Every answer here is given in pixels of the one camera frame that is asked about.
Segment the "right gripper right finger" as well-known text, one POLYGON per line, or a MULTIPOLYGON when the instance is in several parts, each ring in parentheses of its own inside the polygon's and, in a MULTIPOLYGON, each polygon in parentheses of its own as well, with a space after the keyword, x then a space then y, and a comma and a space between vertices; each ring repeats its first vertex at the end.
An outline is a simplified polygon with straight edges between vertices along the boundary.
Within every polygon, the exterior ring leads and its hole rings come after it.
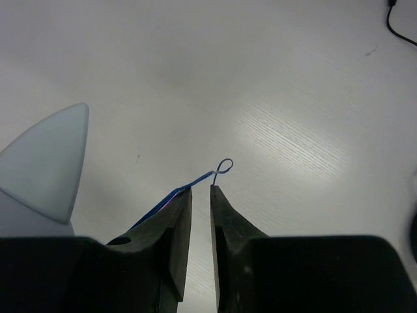
POLYGON ((374 235, 271 237, 210 189, 218 312, 415 312, 395 249, 374 235))

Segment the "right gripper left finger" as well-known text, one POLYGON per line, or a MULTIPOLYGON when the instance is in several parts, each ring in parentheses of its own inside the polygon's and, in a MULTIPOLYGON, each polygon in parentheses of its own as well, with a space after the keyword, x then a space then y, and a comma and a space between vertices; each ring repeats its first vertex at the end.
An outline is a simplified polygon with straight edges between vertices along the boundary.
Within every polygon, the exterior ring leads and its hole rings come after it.
POLYGON ((176 312, 184 298, 192 193, 102 244, 1 237, 2 312, 176 312))

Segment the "teal cat-ear headphones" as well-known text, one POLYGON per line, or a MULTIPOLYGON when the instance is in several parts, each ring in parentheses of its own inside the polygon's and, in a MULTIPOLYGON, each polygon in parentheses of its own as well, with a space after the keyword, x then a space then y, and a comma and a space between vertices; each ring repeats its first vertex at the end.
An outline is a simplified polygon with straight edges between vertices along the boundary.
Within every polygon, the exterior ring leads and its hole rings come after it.
POLYGON ((89 107, 79 103, 28 128, 1 151, 1 237, 72 237, 89 107))

